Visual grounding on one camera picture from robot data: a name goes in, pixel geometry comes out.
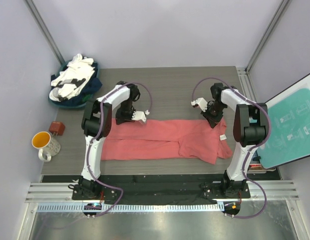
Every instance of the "mug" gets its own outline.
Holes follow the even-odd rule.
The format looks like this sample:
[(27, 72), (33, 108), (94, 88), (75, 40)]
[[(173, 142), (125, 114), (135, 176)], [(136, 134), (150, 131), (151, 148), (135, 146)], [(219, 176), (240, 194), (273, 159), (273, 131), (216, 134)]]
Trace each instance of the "mug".
[(47, 131), (37, 133), (32, 139), (32, 144), (39, 150), (38, 157), (44, 162), (50, 162), (51, 157), (59, 153), (61, 148), (60, 143)]

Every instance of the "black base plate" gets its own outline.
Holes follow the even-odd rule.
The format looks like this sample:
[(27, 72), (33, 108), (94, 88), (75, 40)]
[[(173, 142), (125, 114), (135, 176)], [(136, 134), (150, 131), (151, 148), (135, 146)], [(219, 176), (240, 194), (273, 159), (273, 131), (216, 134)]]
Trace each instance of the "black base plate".
[[(102, 175), (100, 180), (106, 184), (121, 187), (124, 195), (120, 204), (127, 205), (201, 205), (209, 204), (205, 198), (202, 184), (220, 180), (223, 174), (165, 174), (165, 175)], [(253, 180), (280, 180), (278, 172), (249, 174)], [(45, 175), (43, 183), (73, 183), (79, 175)], [(105, 189), (107, 204), (114, 203), (120, 191)], [(99, 200), (82, 196), (78, 200)]]

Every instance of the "pink cloth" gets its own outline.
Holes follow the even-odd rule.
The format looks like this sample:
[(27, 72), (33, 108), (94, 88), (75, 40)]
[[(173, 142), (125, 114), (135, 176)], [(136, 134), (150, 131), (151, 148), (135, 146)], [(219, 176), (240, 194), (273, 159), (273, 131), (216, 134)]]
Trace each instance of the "pink cloth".
[(232, 151), (226, 140), (224, 119), (211, 128), (206, 120), (147, 120), (128, 122), (112, 128), (103, 146), (102, 160), (147, 160), (199, 158), (215, 164), (217, 157), (229, 158)]

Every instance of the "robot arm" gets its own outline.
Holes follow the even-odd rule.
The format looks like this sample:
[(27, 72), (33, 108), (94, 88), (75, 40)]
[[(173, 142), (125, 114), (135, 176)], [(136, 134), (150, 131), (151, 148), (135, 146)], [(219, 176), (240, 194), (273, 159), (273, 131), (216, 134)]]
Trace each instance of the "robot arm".
[[(81, 177), (77, 185), (77, 189), (74, 191), (73, 199), (86, 198), (87, 196), (96, 196), (100, 193), (99, 184), (97, 184), (92, 178), (87, 167), (87, 151), (89, 145), (91, 145), (89, 152), (89, 165), (93, 175), (98, 179), (101, 175), (100, 172), (100, 157), (102, 154), (103, 144), (107, 135), (110, 132), (112, 124), (112, 111), (120, 105), (116, 111), (116, 124), (122, 124), (125, 122), (141, 121), (146, 122), (146, 115), (148, 112), (144, 113), (142, 111), (136, 111), (132, 103), (136, 102), (140, 97), (140, 92), (138, 87), (134, 84), (128, 84), (124, 87), (122, 85), (125, 82), (120, 81), (116, 86), (110, 91), (114, 92), (108, 98), (108, 94), (99, 97), (97, 99), (90, 99), (87, 101), (84, 116), (82, 120), (81, 127), (84, 130), (86, 139), (86, 153), (85, 153), (85, 163), (84, 168), (81, 172)], [(101, 134), (98, 138), (92, 140), (97, 136), (100, 128), (100, 104), (103, 102), (103, 126)]]
[[(268, 133), (267, 119), (257, 107), (248, 104), (231, 89), (223, 86), (222, 83), (215, 83), (211, 87), (211, 93), (213, 101), (207, 102), (201, 97), (192, 101), (191, 104), (194, 108), (201, 109), (201, 114), (208, 120), (212, 128), (221, 121), (224, 108), (230, 107), (235, 111), (233, 135), (236, 140), (236, 148), (221, 183), (218, 183), (218, 185), (207, 184), (206, 188), (209, 191), (215, 189), (222, 198), (236, 199), (239, 193), (241, 194), (244, 189), (248, 189), (243, 172), (247, 173), (250, 160), (256, 148), (250, 151), (245, 166), (243, 166), (245, 157), (253, 146), (261, 143), (266, 138)], [(266, 104), (258, 103), (258, 105), (267, 112)], [(210, 196), (211, 198), (207, 196), (206, 198), (216, 198), (215, 194), (210, 194)], [(249, 197), (249, 192), (246, 192), (246, 198)]]

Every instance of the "small red object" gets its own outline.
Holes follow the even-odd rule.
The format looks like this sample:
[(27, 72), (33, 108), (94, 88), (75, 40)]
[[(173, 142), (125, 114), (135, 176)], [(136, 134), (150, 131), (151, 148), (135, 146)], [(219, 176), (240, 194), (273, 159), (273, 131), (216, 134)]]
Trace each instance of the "small red object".
[(53, 121), (50, 125), (49, 132), (62, 136), (62, 134), (64, 134), (65, 128), (65, 125), (61, 121)]

